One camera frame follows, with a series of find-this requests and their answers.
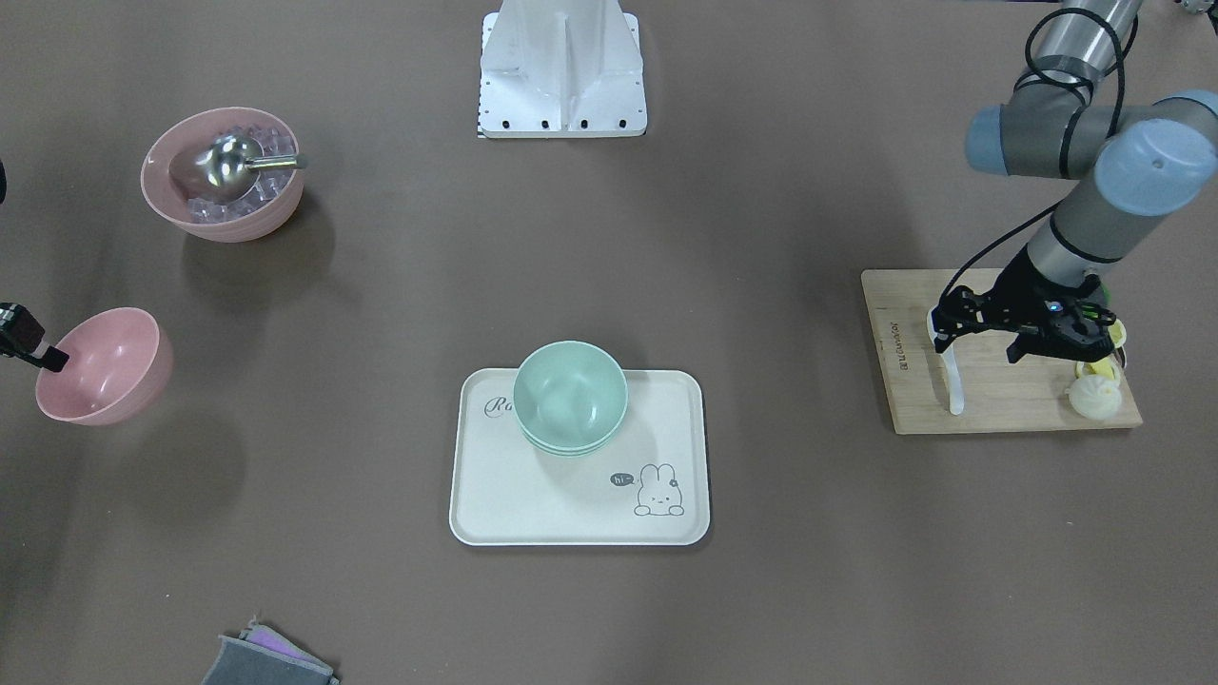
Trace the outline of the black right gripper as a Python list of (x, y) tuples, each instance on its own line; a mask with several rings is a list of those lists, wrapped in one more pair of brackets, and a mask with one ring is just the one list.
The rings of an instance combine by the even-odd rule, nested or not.
[(26, 361), (40, 369), (60, 373), (69, 353), (44, 342), (45, 332), (37, 318), (21, 303), (1, 303), (1, 353)]

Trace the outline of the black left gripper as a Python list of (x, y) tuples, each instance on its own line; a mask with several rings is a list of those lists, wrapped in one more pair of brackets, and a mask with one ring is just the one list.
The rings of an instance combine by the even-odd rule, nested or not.
[(950, 282), (935, 303), (931, 342), (935, 353), (956, 339), (983, 332), (1009, 332), (1009, 363), (1028, 355), (1096, 362), (1114, 352), (1105, 325), (1114, 321), (1108, 293), (1099, 275), (1085, 275), (1078, 286), (1049, 282), (1022, 250), (987, 293)]

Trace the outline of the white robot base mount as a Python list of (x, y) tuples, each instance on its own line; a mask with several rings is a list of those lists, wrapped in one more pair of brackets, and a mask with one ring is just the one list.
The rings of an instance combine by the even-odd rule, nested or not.
[(481, 23), (484, 139), (642, 137), (639, 22), (618, 1), (504, 1)]

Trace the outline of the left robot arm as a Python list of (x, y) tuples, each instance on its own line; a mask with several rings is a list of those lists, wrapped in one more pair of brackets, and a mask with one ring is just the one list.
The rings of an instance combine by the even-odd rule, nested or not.
[(1149, 106), (1093, 102), (1125, 83), (1138, 1), (1065, 1), (1030, 32), (1009, 104), (971, 121), (971, 168), (1074, 180), (1030, 218), (1035, 233), (984, 293), (949, 282), (931, 312), (935, 353), (961, 336), (1009, 332), (1009, 362), (1029, 355), (1096, 362), (1114, 351), (1102, 284), (1170, 213), (1216, 176), (1216, 95), (1177, 91)]

